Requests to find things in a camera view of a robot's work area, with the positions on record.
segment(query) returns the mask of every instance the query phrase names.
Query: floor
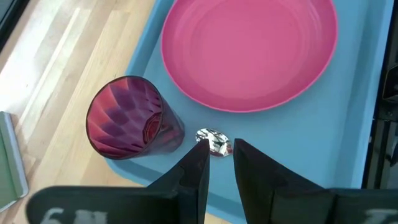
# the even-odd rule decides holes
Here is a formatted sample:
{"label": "floor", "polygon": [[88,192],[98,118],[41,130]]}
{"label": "floor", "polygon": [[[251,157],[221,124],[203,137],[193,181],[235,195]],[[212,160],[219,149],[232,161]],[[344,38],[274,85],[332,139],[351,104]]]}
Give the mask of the floor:
{"label": "floor", "polygon": [[[92,150],[85,115],[123,75],[155,0],[30,0],[0,54],[0,110],[13,114],[30,194],[0,213],[23,224],[27,199],[51,185],[139,186]],[[206,223],[226,223],[212,215]]]}

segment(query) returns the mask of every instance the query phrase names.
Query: cup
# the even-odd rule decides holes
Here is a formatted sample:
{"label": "cup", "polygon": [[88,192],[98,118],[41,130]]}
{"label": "cup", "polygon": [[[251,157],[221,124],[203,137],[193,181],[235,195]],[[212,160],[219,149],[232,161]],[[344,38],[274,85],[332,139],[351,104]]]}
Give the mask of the cup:
{"label": "cup", "polygon": [[174,152],[185,135],[156,87],[137,76],[117,78],[100,89],[88,108],[86,132],[93,148],[109,159]]}

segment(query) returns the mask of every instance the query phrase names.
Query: silver object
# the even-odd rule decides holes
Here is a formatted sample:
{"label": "silver object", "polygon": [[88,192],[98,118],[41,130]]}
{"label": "silver object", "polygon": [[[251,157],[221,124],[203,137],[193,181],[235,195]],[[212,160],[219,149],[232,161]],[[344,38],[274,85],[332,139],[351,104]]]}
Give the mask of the silver object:
{"label": "silver object", "polygon": [[231,141],[225,134],[210,128],[202,128],[195,134],[197,142],[208,139],[210,143],[210,154],[218,157],[226,157],[232,154]]}

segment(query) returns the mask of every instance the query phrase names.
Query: blue tray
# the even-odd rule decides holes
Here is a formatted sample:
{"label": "blue tray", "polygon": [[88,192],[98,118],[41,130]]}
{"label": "blue tray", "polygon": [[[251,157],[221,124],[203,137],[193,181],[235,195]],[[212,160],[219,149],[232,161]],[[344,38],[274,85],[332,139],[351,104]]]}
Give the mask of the blue tray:
{"label": "blue tray", "polygon": [[[185,123],[174,153],[107,160],[119,175],[149,185],[195,144],[196,130],[215,128],[243,138],[294,172],[324,187],[359,188],[380,79],[393,0],[335,0],[339,41],[327,71],[298,98],[259,113],[215,111],[183,95],[167,75],[160,33],[173,0],[157,0],[127,75],[150,80]],[[208,212],[245,223],[232,156],[211,158]]]}

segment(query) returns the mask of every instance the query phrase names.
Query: green object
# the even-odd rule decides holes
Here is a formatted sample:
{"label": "green object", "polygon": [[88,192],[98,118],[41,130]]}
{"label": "green object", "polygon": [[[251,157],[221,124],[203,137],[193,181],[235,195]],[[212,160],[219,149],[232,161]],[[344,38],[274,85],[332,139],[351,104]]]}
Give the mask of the green object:
{"label": "green object", "polygon": [[0,212],[28,193],[11,117],[0,112]]}

